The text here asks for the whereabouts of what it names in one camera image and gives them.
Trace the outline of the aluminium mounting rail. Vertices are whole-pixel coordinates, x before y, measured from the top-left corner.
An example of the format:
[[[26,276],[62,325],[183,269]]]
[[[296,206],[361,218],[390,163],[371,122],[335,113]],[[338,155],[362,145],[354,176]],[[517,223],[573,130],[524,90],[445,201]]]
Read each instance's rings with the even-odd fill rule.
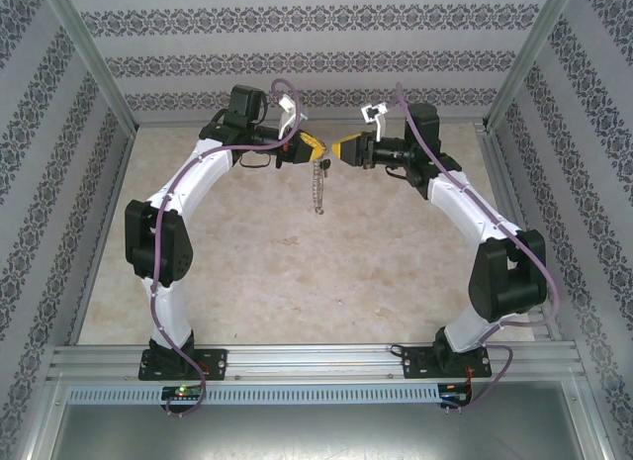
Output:
[[[567,381],[587,375],[570,341],[509,342],[513,360],[505,381]],[[386,383],[404,377],[402,360],[387,344],[227,345],[225,381],[232,383]],[[140,345],[77,345],[56,348],[45,373],[48,382],[131,384]]]

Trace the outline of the left small circuit board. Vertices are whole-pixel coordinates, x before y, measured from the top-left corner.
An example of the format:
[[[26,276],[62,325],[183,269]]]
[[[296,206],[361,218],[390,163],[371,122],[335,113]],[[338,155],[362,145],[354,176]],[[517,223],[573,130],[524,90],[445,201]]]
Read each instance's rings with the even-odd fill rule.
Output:
[[[161,392],[161,400],[164,402],[170,400],[197,402],[202,395],[200,386],[181,385],[177,387],[163,387]]]

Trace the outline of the aluminium frame post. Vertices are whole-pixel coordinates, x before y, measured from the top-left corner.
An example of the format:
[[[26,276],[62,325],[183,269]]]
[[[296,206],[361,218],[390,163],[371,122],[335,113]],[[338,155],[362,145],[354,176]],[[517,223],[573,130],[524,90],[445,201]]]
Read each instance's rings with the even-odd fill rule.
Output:
[[[547,37],[567,6],[569,0],[546,0],[535,19],[527,39],[522,45],[509,73],[499,88],[491,107],[483,119],[487,132],[495,129],[503,118],[506,109],[518,92]]]
[[[134,113],[72,0],[47,1],[121,125],[129,133],[136,133],[138,123]]]

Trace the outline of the left aluminium frame post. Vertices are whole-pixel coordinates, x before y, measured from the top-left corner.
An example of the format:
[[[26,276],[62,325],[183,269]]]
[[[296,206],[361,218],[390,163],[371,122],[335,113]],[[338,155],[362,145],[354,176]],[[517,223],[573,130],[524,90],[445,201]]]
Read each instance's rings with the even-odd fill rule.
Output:
[[[121,125],[129,133],[136,133],[138,123],[134,113],[72,0],[47,1]]]

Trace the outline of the grey metal sheet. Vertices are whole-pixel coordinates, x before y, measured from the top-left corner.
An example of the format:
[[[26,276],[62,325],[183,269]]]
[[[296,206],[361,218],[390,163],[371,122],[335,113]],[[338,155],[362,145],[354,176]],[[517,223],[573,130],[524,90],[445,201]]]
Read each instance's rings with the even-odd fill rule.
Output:
[[[481,406],[71,406],[52,460],[583,460],[569,421]]]

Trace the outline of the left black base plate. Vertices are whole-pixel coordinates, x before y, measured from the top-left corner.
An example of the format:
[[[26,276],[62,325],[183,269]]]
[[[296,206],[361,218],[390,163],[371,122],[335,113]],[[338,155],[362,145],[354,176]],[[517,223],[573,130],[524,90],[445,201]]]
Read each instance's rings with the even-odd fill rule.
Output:
[[[226,375],[227,351],[224,349],[195,348],[188,356],[197,364],[208,381],[222,381]],[[195,381],[198,371],[172,349],[146,349],[138,368],[141,381]]]

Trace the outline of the aluminium side rail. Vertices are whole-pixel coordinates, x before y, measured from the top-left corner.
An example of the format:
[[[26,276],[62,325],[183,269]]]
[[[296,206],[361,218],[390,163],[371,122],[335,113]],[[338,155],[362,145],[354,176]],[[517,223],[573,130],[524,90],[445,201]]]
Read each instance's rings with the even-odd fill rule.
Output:
[[[114,180],[107,193],[106,206],[104,213],[99,220],[98,231],[95,236],[93,250],[88,260],[87,272],[83,279],[82,285],[78,293],[78,299],[70,320],[69,329],[64,340],[65,345],[76,345],[81,335],[82,327],[88,312],[89,303],[92,292],[98,276],[99,266],[103,258],[103,253],[107,244],[108,234],[110,232],[114,215],[117,208],[117,202],[120,197],[125,174],[129,166],[132,150],[136,140],[137,131],[133,131],[126,139],[125,146],[122,150]]]
[[[525,228],[526,224],[520,211],[519,201],[510,181],[510,176],[496,136],[491,135],[484,124],[475,123],[474,127],[495,197],[497,210],[509,221]],[[529,321],[538,322],[545,319],[545,316],[549,315],[550,310],[551,303],[546,298],[544,304],[530,310],[528,315]],[[560,341],[562,339],[555,322],[533,326],[531,329],[538,341]]]

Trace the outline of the aluminium back rail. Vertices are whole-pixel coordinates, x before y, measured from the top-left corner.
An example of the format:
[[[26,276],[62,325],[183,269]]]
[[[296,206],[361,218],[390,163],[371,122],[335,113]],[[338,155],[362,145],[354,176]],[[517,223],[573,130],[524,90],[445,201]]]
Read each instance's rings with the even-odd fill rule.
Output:
[[[145,122],[139,122],[137,125],[140,128],[201,128],[210,121],[209,118],[201,120],[148,120]],[[484,121],[482,117],[441,117],[440,122],[442,124],[481,124]],[[328,118],[312,118],[309,117],[304,121],[304,125],[345,125],[345,126],[366,126],[366,123],[362,118],[360,119],[328,119]]]

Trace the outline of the right aluminium side rail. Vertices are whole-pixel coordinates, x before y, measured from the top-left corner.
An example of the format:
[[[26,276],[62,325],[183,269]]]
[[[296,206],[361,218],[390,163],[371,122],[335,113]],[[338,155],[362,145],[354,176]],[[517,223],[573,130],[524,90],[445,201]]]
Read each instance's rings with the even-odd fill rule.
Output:
[[[475,123],[474,127],[495,197],[497,210],[509,221],[525,228],[526,224],[520,211],[519,201],[510,181],[510,176],[496,136],[491,135],[484,124]],[[529,321],[538,322],[545,319],[545,316],[549,315],[550,310],[551,303],[546,298],[544,304],[530,310],[528,315]],[[538,341],[560,341],[562,339],[555,322],[533,326],[531,329]]]

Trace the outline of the left aluminium side rail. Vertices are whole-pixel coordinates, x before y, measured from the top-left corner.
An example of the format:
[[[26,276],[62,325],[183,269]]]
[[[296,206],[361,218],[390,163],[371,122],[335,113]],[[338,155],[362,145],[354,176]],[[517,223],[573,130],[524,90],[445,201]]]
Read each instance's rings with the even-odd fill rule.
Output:
[[[88,260],[87,272],[83,279],[82,285],[78,293],[78,299],[70,320],[69,329],[64,340],[65,345],[76,345],[81,335],[82,327],[88,312],[89,303],[92,292],[98,276],[99,266],[103,258],[103,253],[107,244],[108,234],[110,232],[114,215],[117,208],[117,202],[120,197],[125,174],[129,166],[132,150],[136,140],[137,131],[133,131],[126,139],[125,146],[122,150],[114,180],[107,193],[106,206],[104,213],[99,220],[98,231],[95,236],[93,250]]]

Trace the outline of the right aluminium frame post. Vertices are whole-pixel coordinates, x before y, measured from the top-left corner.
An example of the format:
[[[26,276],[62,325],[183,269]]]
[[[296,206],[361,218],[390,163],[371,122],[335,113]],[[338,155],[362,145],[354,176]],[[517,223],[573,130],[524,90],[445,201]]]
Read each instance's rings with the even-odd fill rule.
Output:
[[[569,0],[546,0],[535,19],[527,39],[522,45],[509,73],[499,88],[491,107],[483,119],[487,132],[495,129],[503,118],[506,109],[518,92],[547,37],[567,6]]]

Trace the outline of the large metal keyring with rings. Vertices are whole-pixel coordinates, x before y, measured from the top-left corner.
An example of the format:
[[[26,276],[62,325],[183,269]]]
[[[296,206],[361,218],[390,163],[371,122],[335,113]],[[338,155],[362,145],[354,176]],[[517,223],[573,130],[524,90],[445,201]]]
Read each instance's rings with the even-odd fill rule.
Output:
[[[326,149],[321,158],[313,161],[313,184],[312,184],[312,198],[314,211],[317,215],[321,216],[324,213],[323,208],[323,195],[324,195],[324,180],[320,163],[324,158],[329,158],[329,150]]]

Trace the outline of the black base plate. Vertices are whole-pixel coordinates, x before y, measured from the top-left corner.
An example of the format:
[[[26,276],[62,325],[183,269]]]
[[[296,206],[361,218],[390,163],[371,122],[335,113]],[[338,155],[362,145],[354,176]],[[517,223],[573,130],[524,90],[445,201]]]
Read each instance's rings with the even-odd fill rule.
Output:
[[[224,349],[195,348],[188,356],[197,364],[208,381],[222,381],[226,375],[227,351]],[[198,371],[172,349],[146,349],[138,368],[141,381],[195,381]]]
[[[402,365],[406,379],[475,379],[492,376],[490,356],[484,347],[463,353],[442,346],[411,346],[402,349]]]

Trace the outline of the right small circuit board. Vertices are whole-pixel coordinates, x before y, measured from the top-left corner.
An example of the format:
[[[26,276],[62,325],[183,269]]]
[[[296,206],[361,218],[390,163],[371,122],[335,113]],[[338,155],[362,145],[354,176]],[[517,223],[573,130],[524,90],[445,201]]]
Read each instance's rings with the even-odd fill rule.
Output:
[[[472,400],[473,390],[470,383],[464,384],[441,384],[439,397],[444,404],[466,406]]]

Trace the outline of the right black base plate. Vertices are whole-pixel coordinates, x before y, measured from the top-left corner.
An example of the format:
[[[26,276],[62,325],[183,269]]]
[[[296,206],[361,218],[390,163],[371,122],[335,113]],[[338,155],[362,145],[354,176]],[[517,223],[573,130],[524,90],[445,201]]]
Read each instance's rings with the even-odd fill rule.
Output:
[[[475,379],[492,376],[490,356],[484,347],[463,353],[442,346],[411,346],[402,349],[402,365],[406,379]]]

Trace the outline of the small circuit board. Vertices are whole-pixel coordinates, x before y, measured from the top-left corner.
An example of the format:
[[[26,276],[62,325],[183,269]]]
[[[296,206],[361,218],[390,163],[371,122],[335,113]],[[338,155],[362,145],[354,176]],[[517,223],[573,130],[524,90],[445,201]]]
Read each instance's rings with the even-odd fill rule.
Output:
[[[177,387],[163,387],[161,392],[161,400],[164,402],[170,400],[197,402],[202,395],[200,386],[181,385]]]
[[[464,384],[441,384],[439,397],[444,404],[466,406],[472,400],[473,390],[470,383]]]

